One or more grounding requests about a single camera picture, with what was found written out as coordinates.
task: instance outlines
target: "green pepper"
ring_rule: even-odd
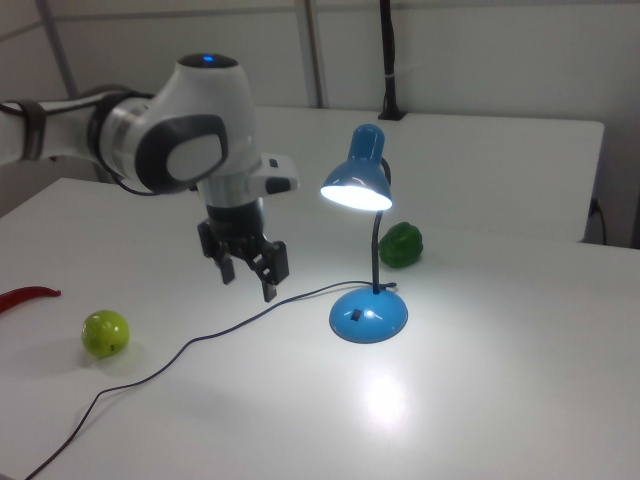
[[[378,245],[380,260],[391,268],[416,262],[422,253],[422,234],[418,227],[401,222],[389,229]]]

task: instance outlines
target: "white table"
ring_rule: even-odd
[[[371,215],[284,199],[266,201],[266,233],[289,248],[278,300],[369,278]],[[204,215],[195,194],[62,180],[0,219],[0,291],[63,291],[0,316],[2,474],[53,453],[97,391],[265,307],[253,273],[236,262],[225,287],[202,257]],[[335,336],[343,291],[283,306],[101,401],[38,478],[635,478],[637,253],[420,228],[421,261],[381,272],[409,308],[396,337]],[[95,361],[80,330],[102,308],[129,319],[132,340]]]

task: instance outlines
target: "green apple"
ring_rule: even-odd
[[[82,344],[96,357],[108,357],[129,342],[129,325],[122,315],[112,310],[92,313],[82,327]]]

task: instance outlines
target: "lamp gooseneck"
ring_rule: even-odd
[[[380,165],[382,165],[382,169],[384,170],[384,176],[389,182],[389,186],[391,186],[391,169],[389,168],[389,163],[382,157],[380,160]],[[380,222],[382,221],[383,210],[379,210],[376,213],[376,218],[373,221],[373,234],[371,236],[371,269],[372,269],[372,277],[373,277],[373,293],[380,293],[380,260],[378,255],[378,234],[380,231]]]

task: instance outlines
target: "white wall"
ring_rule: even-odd
[[[0,0],[0,99],[66,97],[35,4]],[[0,167],[0,217],[60,177],[95,179],[86,161],[60,159]]]
[[[153,93],[177,59],[211,52],[242,64],[256,104],[308,106],[297,3],[50,1],[81,91],[115,82]]]
[[[400,106],[603,122],[595,195],[610,243],[628,246],[640,185],[640,4],[434,3],[474,4],[403,2],[392,12]],[[318,0],[318,23],[329,107],[379,110],[377,2]],[[599,229],[592,226],[588,235],[598,241]]]

